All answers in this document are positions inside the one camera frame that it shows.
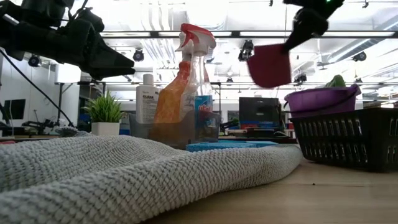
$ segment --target white pot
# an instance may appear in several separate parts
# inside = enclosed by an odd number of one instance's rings
[[[98,122],[91,124],[91,133],[97,136],[118,136],[120,123]]]

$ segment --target white bottle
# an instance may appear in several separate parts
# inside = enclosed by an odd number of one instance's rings
[[[144,75],[144,84],[137,87],[136,120],[140,124],[154,122],[159,89],[154,87],[154,76]]]

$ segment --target knitted towel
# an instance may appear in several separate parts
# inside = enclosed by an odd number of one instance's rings
[[[301,159],[296,146],[185,152],[130,136],[0,146],[0,223],[139,223],[279,180]]]

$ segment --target black basket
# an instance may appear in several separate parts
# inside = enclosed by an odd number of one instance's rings
[[[398,110],[373,108],[291,121],[310,161],[370,171],[398,168]]]

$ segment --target green leaves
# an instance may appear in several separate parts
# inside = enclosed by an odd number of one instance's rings
[[[118,123],[122,118],[120,112],[120,103],[115,101],[115,97],[111,96],[110,92],[106,96],[98,97],[95,100],[90,100],[88,106],[83,109],[88,112],[91,117],[91,122],[108,122]]]

